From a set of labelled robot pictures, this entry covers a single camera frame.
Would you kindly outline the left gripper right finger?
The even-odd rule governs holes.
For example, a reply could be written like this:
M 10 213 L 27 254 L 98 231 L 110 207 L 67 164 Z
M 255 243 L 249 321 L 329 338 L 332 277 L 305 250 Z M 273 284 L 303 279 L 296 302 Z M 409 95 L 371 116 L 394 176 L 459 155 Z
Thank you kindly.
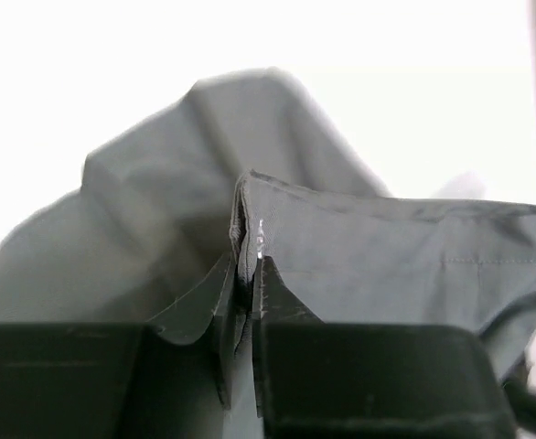
M 263 256 L 257 261 L 252 284 L 252 367 L 256 412 L 263 416 L 264 366 L 261 342 L 263 324 L 280 321 L 319 322 L 318 318 L 285 285 L 272 257 Z

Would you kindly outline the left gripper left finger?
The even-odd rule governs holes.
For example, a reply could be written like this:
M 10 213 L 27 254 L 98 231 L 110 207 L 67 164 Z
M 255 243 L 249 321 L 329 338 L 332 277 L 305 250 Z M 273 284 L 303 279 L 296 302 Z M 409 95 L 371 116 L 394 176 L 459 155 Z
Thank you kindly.
M 210 354 L 212 377 L 222 406 L 231 406 L 236 345 L 236 263 L 222 254 L 194 288 L 148 320 L 176 348 L 201 346 Z

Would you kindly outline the grey pleated skirt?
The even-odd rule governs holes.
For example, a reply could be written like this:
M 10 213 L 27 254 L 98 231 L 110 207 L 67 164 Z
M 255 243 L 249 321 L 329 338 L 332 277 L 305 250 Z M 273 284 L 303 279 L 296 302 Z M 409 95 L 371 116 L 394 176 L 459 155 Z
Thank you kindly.
M 0 245 L 0 321 L 146 320 L 224 252 L 329 321 L 434 323 L 506 374 L 536 331 L 536 206 L 388 198 L 276 70 L 197 82 Z

